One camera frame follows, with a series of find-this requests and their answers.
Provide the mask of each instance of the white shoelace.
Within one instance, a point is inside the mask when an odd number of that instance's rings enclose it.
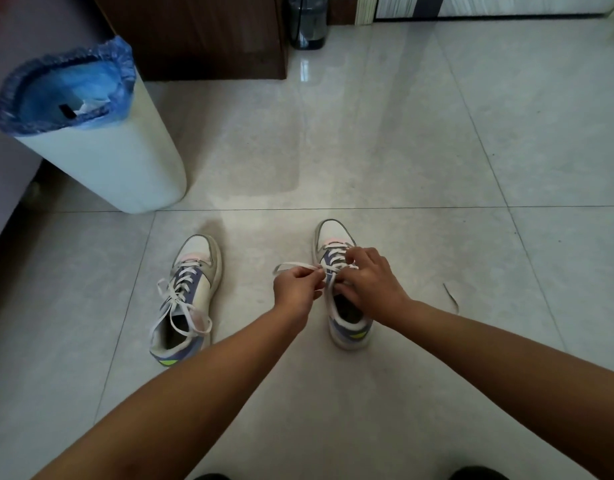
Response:
[[[347,244],[346,242],[330,242],[329,244],[325,244],[323,246],[323,248],[327,250],[329,253],[329,258],[330,258],[329,265],[321,264],[320,266],[313,266],[312,264],[306,264],[303,262],[287,261],[287,262],[283,262],[279,264],[278,266],[276,266],[276,268],[274,269],[274,276],[277,276],[283,271],[287,271],[287,269],[291,269],[292,267],[296,267],[296,266],[306,267],[307,269],[312,269],[314,271],[322,268],[325,271],[329,271],[331,273],[331,278],[327,282],[327,289],[329,292],[331,292],[335,284],[335,276],[343,268],[352,267],[354,269],[358,269],[358,266],[356,266],[355,264],[346,263],[346,258],[344,257],[344,255],[350,247],[351,246]],[[326,302],[327,302],[327,312],[329,313],[329,316],[332,317],[334,316],[333,300],[331,302],[329,300],[326,300]]]
[[[192,274],[197,274],[200,268],[200,262],[194,259],[188,259],[185,262],[178,262],[174,266],[174,276],[167,282],[165,278],[158,281],[158,291],[160,296],[165,300],[165,310],[160,316],[160,319],[151,329],[151,334],[156,330],[160,322],[162,322],[167,315],[169,315],[169,323],[172,328],[180,335],[190,337],[191,335],[208,335],[212,331],[214,323],[209,316],[202,311],[198,310],[191,303],[185,301],[185,292],[189,293],[189,283],[194,282]],[[163,288],[162,285],[167,283],[167,287]],[[182,310],[187,324],[189,325],[189,331],[180,330],[174,323],[173,312],[179,307]],[[208,324],[207,330],[198,330],[194,321],[191,318],[191,313],[200,315]]]

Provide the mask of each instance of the white trash can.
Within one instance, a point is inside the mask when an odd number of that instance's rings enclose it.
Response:
[[[180,155],[119,37],[16,69],[0,129],[118,209],[138,214],[187,190]]]

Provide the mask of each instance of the white sneaker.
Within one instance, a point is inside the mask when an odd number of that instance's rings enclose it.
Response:
[[[354,246],[355,241],[339,221],[327,219],[316,227],[312,252],[314,263],[327,272],[323,295],[329,314],[329,333],[334,343],[345,350],[366,347],[373,330],[373,320],[333,289],[335,274],[347,266],[344,254]]]
[[[151,328],[150,352],[162,365],[174,365],[212,343],[209,304],[222,276],[223,258],[214,238],[192,235],[187,239],[174,260],[169,282],[158,282],[165,301]]]

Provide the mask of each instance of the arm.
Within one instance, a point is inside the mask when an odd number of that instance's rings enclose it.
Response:
[[[544,441],[614,479],[614,372],[409,299],[375,249],[353,248],[336,285],[376,321],[446,363]]]
[[[138,389],[35,480],[185,478],[304,328],[324,276],[280,274],[271,311]]]

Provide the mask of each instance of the brown cabinet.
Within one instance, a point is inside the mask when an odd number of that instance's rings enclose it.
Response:
[[[285,79],[283,0],[96,0],[146,80]]]

